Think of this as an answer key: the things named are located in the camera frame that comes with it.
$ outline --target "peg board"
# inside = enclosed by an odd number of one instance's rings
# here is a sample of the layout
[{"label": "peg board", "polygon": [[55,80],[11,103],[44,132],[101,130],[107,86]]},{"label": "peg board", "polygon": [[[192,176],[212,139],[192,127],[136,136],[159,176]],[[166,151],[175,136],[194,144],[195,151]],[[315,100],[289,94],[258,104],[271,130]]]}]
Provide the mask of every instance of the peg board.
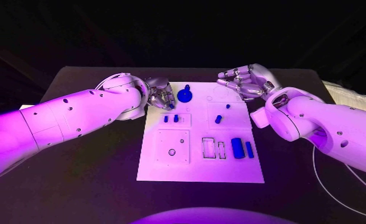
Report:
[{"label": "peg board", "polygon": [[[149,106],[137,180],[264,183],[248,108],[240,95],[215,82],[171,84],[175,95],[189,85],[194,97],[188,103],[176,98],[172,111]],[[218,115],[224,117],[220,124],[215,123]],[[204,138],[212,138],[214,144],[212,140],[204,143]],[[243,159],[234,158],[232,138],[243,139]],[[254,158],[248,157],[248,141]],[[225,158],[220,158],[222,145]],[[207,153],[211,158],[204,157],[204,148],[211,151]]]}]

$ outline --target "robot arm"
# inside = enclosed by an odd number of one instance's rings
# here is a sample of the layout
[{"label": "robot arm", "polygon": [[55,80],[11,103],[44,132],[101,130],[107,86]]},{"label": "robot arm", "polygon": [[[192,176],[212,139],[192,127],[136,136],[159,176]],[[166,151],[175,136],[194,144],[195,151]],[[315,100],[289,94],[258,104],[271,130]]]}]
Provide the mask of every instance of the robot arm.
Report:
[{"label": "robot arm", "polygon": [[287,141],[309,139],[325,154],[366,171],[366,111],[326,104],[297,88],[281,88],[271,72],[258,64],[220,73],[220,78],[230,76],[237,76],[234,81],[218,79],[221,85],[234,89],[245,101],[256,95],[267,101],[251,113],[256,125],[271,125]]},{"label": "robot arm", "polygon": [[145,82],[120,73],[101,86],[104,90],[84,90],[0,115],[0,174],[45,148],[81,137],[116,120],[142,117],[147,103],[166,110],[175,108],[175,95],[165,78]]}]

